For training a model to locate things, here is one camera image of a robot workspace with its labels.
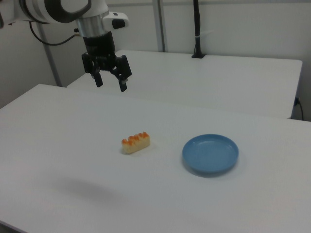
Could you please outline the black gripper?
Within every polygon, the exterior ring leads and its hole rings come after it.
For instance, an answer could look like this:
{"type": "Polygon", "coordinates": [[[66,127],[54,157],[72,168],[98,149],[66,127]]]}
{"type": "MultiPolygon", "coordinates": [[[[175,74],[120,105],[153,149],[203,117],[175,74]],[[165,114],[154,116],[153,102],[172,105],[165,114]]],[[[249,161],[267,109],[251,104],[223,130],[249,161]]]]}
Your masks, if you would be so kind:
{"type": "Polygon", "coordinates": [[[120,91],[124,92],[132,71],[125,55],[116,57],[112,32],[98,37],[83,37],[83,40],[86,46],[86,52],[82,54],[85,73],[92,76],[97,87],[101,87],[100,70],[110,71],[118,79],[120,91]]]}

